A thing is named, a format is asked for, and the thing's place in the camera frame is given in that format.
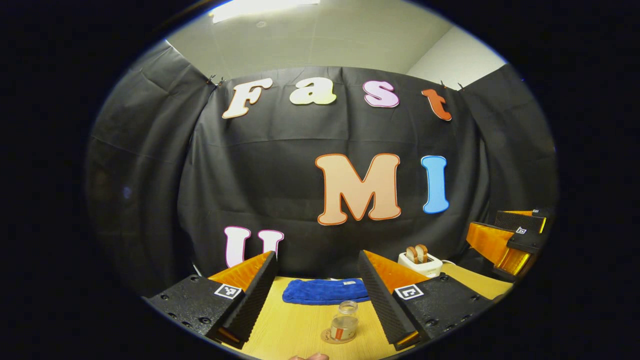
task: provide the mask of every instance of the ceiling light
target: ceiling light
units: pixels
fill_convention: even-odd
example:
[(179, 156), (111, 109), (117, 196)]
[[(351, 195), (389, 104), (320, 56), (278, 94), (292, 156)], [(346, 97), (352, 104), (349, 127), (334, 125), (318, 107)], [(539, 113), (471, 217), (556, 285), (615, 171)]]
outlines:
[(231, 0), (211, 10), (209, 16), (218, 23), (240, 15), (265, 13), (294, 8), (298, 5), (317, 5), (320, 0)]

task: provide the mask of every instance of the ceiling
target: ceiling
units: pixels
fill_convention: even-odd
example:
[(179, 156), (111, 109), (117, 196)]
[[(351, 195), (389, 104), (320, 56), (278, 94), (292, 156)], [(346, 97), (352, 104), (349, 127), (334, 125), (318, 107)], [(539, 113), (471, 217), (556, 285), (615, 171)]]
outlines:
[(302, 66), (406, 74), (451, 28), (439, 15), (402, 0), (321, 0), (217, 24), (205, 13), (167, 40), (216, 80)]

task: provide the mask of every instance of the yellow table surface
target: yellow table surface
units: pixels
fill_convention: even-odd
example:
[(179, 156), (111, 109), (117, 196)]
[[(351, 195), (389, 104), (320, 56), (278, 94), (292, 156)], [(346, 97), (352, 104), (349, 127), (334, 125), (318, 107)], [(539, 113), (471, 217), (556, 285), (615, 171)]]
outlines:
[[(445, 263), (442, 272), (493, 299), (510, 289), (511, 283), (485, 277), (459, 266)], [(249, 341), (242, 350), (246, 355), (264, 360), (289, 360), (298, 355), (307, 358), (321, 352), (331, 360), (378, 360), (398, 352), (387, 342), (371, 301), (358, 303), (358, 329), (353, 340), (329, 344), (320, 334), (329, 328), (338, 305), (299, 305), (282, 301), (282, 293), (292, 277), (276, 277)]]

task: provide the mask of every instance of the letter m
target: letter m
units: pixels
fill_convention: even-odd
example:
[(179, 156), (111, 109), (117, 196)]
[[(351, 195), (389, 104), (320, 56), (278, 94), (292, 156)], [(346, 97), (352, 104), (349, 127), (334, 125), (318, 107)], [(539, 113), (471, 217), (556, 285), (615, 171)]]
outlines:
[(339, 225), (347, 221), (341, 199), (353, 217), (360, 221), (374, 199), (369, 212), (372, 220), (386, 220), (400, 216), (396, 195), (396, 168), (400, 158), (395, 154), (378, 154), (371, 160), (364, 180), (342, 154), (327, 154), (316, 159), (316, 166), (324, 173), (324, 213), (318, 216), (322, 225)]

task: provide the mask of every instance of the blue towel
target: blue towel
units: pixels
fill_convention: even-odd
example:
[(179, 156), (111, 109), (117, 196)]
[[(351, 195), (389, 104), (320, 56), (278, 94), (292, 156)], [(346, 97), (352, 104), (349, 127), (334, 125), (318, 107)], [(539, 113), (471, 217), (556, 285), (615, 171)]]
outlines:
[(346, 300), (363, 302), (369, 294), (360, 279), (344, 280), (293, 280), (289, 283), (282, 300), (292, 304), (336, 305)]

